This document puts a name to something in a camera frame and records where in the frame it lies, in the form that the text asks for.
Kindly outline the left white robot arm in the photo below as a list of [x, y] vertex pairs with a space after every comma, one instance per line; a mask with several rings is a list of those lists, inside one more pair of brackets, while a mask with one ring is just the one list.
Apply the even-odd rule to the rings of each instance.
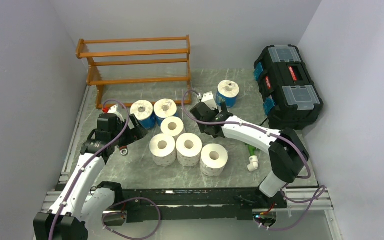
[[77, 166], [64, 190], [47, 212], [33, 220], [38, 240], [86, 240], [94, 218], [107, 208], [119, 209], [124, 203], [121, 184], [103, 181], [96, 196], [87, 197], [110, 156], [121, 147], [143, 139], [148, 131], [134, 114], [123, 119], [115, 112], [102, 113], [96, 128], [82, 144]]

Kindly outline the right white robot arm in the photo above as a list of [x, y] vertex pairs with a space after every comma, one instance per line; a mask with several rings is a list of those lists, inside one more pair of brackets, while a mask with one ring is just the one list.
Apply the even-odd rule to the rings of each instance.
[[212, 110], [204, 102], [195, 105], [187, 115], [198, 124], [201, 133], [237, 140], [268, 154], [271, 172], [259, 184], [255, 194], [256, 203], [262, 208], [269, 207], [283, 187], [300, 178], [303, 169], [307, 171], [305, 179], [311, 176], [309, 153], [293, 129], [265, 128], [243, 121], [225, 106], [221, 110]]

